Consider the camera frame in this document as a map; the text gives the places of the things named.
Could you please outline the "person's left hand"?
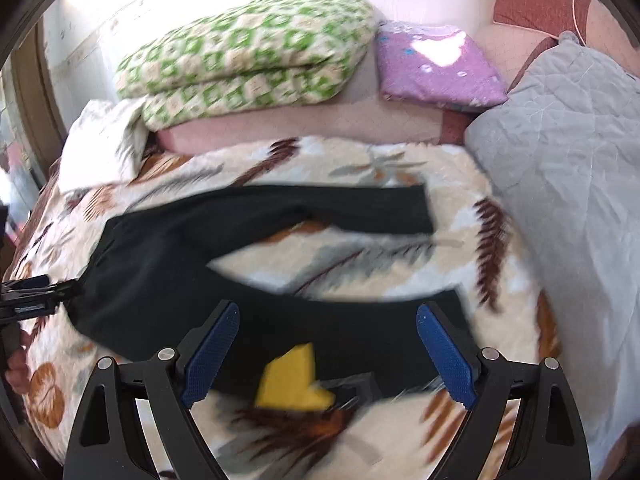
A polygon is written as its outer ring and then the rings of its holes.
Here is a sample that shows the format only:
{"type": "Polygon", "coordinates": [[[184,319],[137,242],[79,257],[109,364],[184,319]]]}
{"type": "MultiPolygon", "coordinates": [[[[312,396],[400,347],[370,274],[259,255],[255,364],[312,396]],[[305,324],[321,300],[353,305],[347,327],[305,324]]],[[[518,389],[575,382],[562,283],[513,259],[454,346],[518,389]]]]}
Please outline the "person's left hand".
{"type": "Polygon", "coordinates": [[[20,343],[6,362],[8,369],[4,373],[4,378],[16,394],[29,392],[29,367],[26,362],[26,350],[29,344],[30,335],[22,330],[20,343]]]}

